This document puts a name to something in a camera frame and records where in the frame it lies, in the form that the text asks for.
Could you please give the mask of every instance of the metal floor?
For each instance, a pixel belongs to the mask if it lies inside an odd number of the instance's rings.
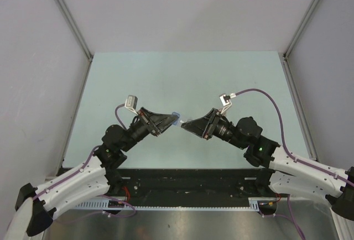
[[[331,212],[325,206],[314,205],[311,201],[294,201],[292,207],[307,240],[338,239]],[[71,210],[60,220],[73,220],[87,213]],[[277,213],[289,215],[286,201],[281,201]],[[300,237],[289,221],[281,217],[262,218],[256,212],[140,211],[127,219],[98,214],[71,225],[54,222],[44,239],[297,240]]]

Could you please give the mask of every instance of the metal corner post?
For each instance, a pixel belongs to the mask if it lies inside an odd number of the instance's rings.
[[[77,42],[79,43],[82,51],[86,55],[89,62],[91,62],[93,55],[90,52],[90,50],[87,46],[87,43],[85,42],[85,40],[81,34],[81,31],[79,30],[74,18],[72,17],[72,14],[69,11],[69,8],[67,7],[65,1],[64,0],[55,0],[55,2],[58,5],[58,8],[60,9],[61,13],[63,14],[70,30],[72,31],[73,35],[75,36]]]
[[[296,90],[293,76],[291,75],[291,72],[290,72],[288,61],[286,60],[286,58],[284,56],[280,55],[279,57],[280,57],[280,61],[282,62],[282,67],[283,67],[285,79],[287,80],[287,83],[288,83],[291,98],[293,99],[296,115],[298,116],[300,128],[301,128],[301,131],[302,131],[304,139],[305,139],[305,144],[308,149],[310,159],[316,160],[318,158],[316,148],[315,148],[314,141],[313,141],[311,133],[310,133],[308,123],[306,121],[304,109],[302,107],[298,91]]]
[[[290,41],[290,44],[288,45],[288,47],[284,53],[286,59],[289,57],[289,55],[293,51],[296,43],[298,42],[302,33],[304,32],[305,27],[307,26],[308,22],[310,21],[314,12],[316,11],[316,8],[317,8],[318,4],[320,3],[320,1],[321,0],[312,0],[311,1],[311,4],[309,5],[307,11],[305,12],[305,15],[304,15],[303,19],[301,20],[300,25],[296,29],[296,32],[293,35],[293,37]]]

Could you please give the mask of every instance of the metal frame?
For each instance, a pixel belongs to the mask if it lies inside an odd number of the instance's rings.
[[[288,45],[284,56],[287,59],[291,52],[293,51],[295,45],[297,44],[298,40],[300,39],[304,29],[306,28],[307,24],[309,23],[310,19],[312,18],[314,12],[316,11],[316,8],[318,4],[320,3],[321,0],[312,0],[311,4],[309,5],[307,11],[305,12],[304,17],[301,20],[300,25],[298,26],[297,30],[295,31],[295,34],[293,35],[290,44]]]
[[[67,7],[65,1],[64,0],[55,0],[55,2],[58,5],[58,8],[60,9],[61,13],[63,14],[73,35],[75,36],[76,40],[79,42],[79,45],[80,45],[82,51],[86,55],[87,59],[89,61],[91,61],[93,58],[93,55],[90,52],[82,34],[81,34],[81,31],[79,30],[74,18],[72,17],[72,14],[69,11],[69,8]]]
[[[282,62],[282,67],[283,67],[285,79],[287,80],[290,95],[291,95],[291,98],[293,99],[295,111],[298,116],[300,128],[301,128],[301,131],[302,131],[304,139],[305,139],[305,144],[308,149],[309,157],[312,160],[317,160],[317,151],[316,151],[314,141],[313,141],[311,133],[310,133],[309,125],[306,120],[305,112],[304,112],[303,106],[301,104],[298,90],[296,89],[296,85],[295,85],[293,76],[291,75],[291,72],[290,72],[288,61],[285,59],[284,56],[280,56],[280,60]]]
[[[86,70],[86,73],[85,73],[85,78],[84,78],[84,81],[83,81],[83,83],[81,85],[81,88],[80,88],[80,95],[79,95],[79,98],[77,99],[77,103],[76,103],[76,107],[75,107],[75,113],[74,113],[74,115],[72,117],[72,121],[70,123],[70,127],[69,127],[69,130],[68,130],[67,136],[66,136],[65,145],[64,145],[63,150],[61,151],[61,157],[60,157],[60,160],[58,162],[57,167],[55,168],[54,174],[58,173],[59,169],[61,168],[61,165],[63,164],[63,160],[64,160],[64,157],[65,157],[65,154],[66,154],[66,151],[67,151],[67,147],[69,146],[69,141],[70,141],[70,137],[71,137],[71,134],[72,134],[72,130],[74,129],[74,124],[75,124],[75,120],[76,120],[76,117],[77,117],[77,113],[79,112],[81,99],[82,99],[82,96],[84,95],[84,89],[85,89],[85,86],[86,86],[86,83],[87,83],[87,78],[89,77],[90,68],[91,68],[91,62],[92,61],[90,61],[90,63],[87,66],[87,70]]]

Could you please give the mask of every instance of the cable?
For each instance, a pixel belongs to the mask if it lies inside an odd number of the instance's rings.
[[[77,218],[77,219],[74,219],[74,220],[71,220],[71,221],[68,221],[68,222],[61,222],[61,221],[58,221],[58,220],[55,220],[57,223],[60,223],[61,225],[70,225],[72,223],[75,223],[75,222],[78,222],[78,221],[81,221],[87,217],[90,217],[92,215],[96,215],[96,214],[105,214],[108,216],[108,218],[110,218],[111,216],[113,217],[116,217],[116,218],[128,218],[128,217],[132,217],[133,215],[135,215],[137,213],[137,210],[134,208],[134,206],[132,206],[131,204],[125,202],[125,201],[122,201],[122,200],[118,200],[118,199],[115,199],[114,197],[109,197],[109,196],[105,196],[105,195],[101,195],[101,197],[106,197],[110,200],[114,200],[114,201],[117,201],[119,202],[120,204],[124,204],[128,207],[130,207],[133,211],[133,213],[131,214],[128,214],[128,215],[117,215],[117,214],[112,214],[112,213],[109,213],[109,212],[106,212],[106,211],[94,211],[94,212],[90,212],[80,218]]]
[[[127,200],[126,200],[128,202],[131,199],[131,194],[126,186],[124,186],[123,189],[125,190],[126,195],[128,195]]]
[[[124,125],[123,121],[121,121],[121,119],[118,116],[118,109],[120,109],[121,107],[123,107],[125,104],[121,104],[119,106],[116,107],[116,110],[114,111],[114,114],[116,115],[116,119],[118,120],[118,122],[121,124],[122,128],[124,128],[125,130],[127,130],[126,126]]]
[[[285,218],[285,219],[287,219],[288,221],[292,222],[292,223],[295,225],[294,221],[293,221],[291,218],[289,218],[288,216],[283,215],[283,214],[264,215],[260,210],[259,210],[259,214],[262,215],[262,218],[282,217],[282,218]],[[299,228],[298,233],[299,233],[301,239],[302,239],[302,240],[306,240],[306,237],[305,237],[304,232],[301,230],[300,227],[298,227],[298,228]]]
[[[283,215],[283,214],[271,214],[271,215],[264,215],[261,211],[261,209],[259,209],[259,214],[262,215],[262,218],[273,218],[273,217],[282,217],[282,218],[285,218],[287,220],[289,220],[290,222],[292,222],[297,230],[297,232],[299,233],[299,236],[301,237],[302,240],[306,240],[306,237],[305,237],[305,234],[304,232],[301,230],[300,226],[298,225],[298,223],[296,222],[295,220],[295,217],[293,215],[293,210],[291,209],[291,205],[290,205],[290,195],[288,195],[288,207],[289,207],[289,212],[290,212],[290,215],[291,215],[291,218],[289,218],[288,216],[286,215]]]
[[[90,152],[90,155],[88,156],[87,160],[84,162],[84,164],[82,165],[82,167],[80,167],[79,169],[77,169],[75,172],[73,172],[72,174],[68,175],[67,177],[61,179],[60,181],[58,181],[57,183],[52,184],[51,186],[47,187],[46,189],[42,190],[40,193],[38,193],[37,195],[35,195],[33,197],[33,201],[36,200],[37,198],[41,197],[41,195],[45,194],[47,191],[55,188],[56,186],[59,186],[60,184],[64,183],[65,181],[69,180],[70,178],[72,178],[73,176],[77,175],[78,173],[80,173],[81,170],[84,170],[84,168],[88,165],[89,161],[91,160],[91,157],[93,156],[93,153],[95,152],[96,149],[98,149],[100,146],[95,146],[92,151]]]
[[[273,106],[275,107],[275,110],[277,110],[277,114],[278,114],[278,117],[279,117],[280,132],[281,132],[281,135],[282,135],[282,142],[283,142],[284,150],[285,150],[285,152],[287,153],[287,155],[288,155],[290,158],[292,158],[293,160],[295,160],[295,156],[288,150],[288,147],[287,147],[287,145],[286,145],[286,143],[285,143],[284,124],[283,124],[282,115],[280,114],[280,110],[279,110],[277,104],[275,103],[275,101],[273,100],[273,98],[272,98],[269,94],[267,94],[266,92],[264,92],[264,91],[262,91],[262,90],[260,90],[260,89],[256,89],[256,88],[250,88],[250,89],[243,90],[243,91],[241,91],[241,92],[236,93],[236,96],[241,95],[241,94],[243,94],[243,93],[245,93],[245,92],[251,92],[251,91],[260,92],[260,93],[264,94],[264,95],[267,96],[268,99],[272,102]],[[343,181],[343,182],[345,182],[345,183],[351,185],[352,187],[354,187],[354,183],[353,183],[353,182],[350,182],[349,180],[347,180],[347,179],[343,178],[342,176],[339,176],[339,175],[337,175],[337,174],[335,174],[335,173],[333,173],[333,172],[331,172],[331,171],[328,171],[328,170],[326,170],[326,169],[323,169],[323,168],[321,168],[321,167],[319,167],[319,166],[317,166],[317,165],[310,164],[310,163],[308,163],[307,161],[303,161],[303,160],[301,160],[301,159],[297,159],[297,162],[299,162],[299,163],[301,163],[301,164],[304,164],[304,165],[306,165],[306,166],[309,166],[309,167],[311,167],[311,168],[314,168],[314,169],[316,169],[316,170],[318,170],[318,171],[321,171],[321,172],[323,172],[323,173],[329,174],[329,175],[333,176],[334,178],[337,178],[337,179],[339,179],[339,180],[341,180],[341,181]]]
[[[288,195],[287,202],[288,202],[289,212],[290,212],[291,218],[293,219],[293,223],[295,225],[295,228],[296,228],[297,232],[299,233],[299,235],[301,236],[301,233],[303,234],[303,232],[302,232],[302,230],[300,229],[300,226],[298,225],[298,223],[295,220],[295,216],[293,214],[293,209],[291,208],[291,205],[290,205],[290,195]]]

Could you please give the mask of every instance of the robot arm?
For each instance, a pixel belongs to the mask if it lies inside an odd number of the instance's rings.
[[[278,112],[284,146],[261,135],[262,128],[252,117],[242,118],[236,125],[225,117],[231,98],[246,91],[265,94]],[[206,140],[213,135],[246,149],[244,157],[255,167],[263,166],[259,184],[276,193],[296,194],[331,206],[338,215],[354,221],[354,168],[348,171],[302,158],[285,145],[283,122],[274,100],[265,92],[249,89],[221,95],[223,109],[213,108],[207,115],[181,125],[185,130]]]
[[[123,152],[129,151],[149,134],[157,137],[178,119],[174,114],[156,114],[144,107],[136,112],[136,101],[136,97],[128,97],[128,107],[137,119],[127,130],[119,125],[109,126],[102,138],[103,143],[92,150],[85,162],[38,187],[28,183],[20,189],[16,210],[26,199],[33,199],[28,236],[44,231],[53,220],[85,200],[119,191],[123,180],[117,168],[127,159]]]

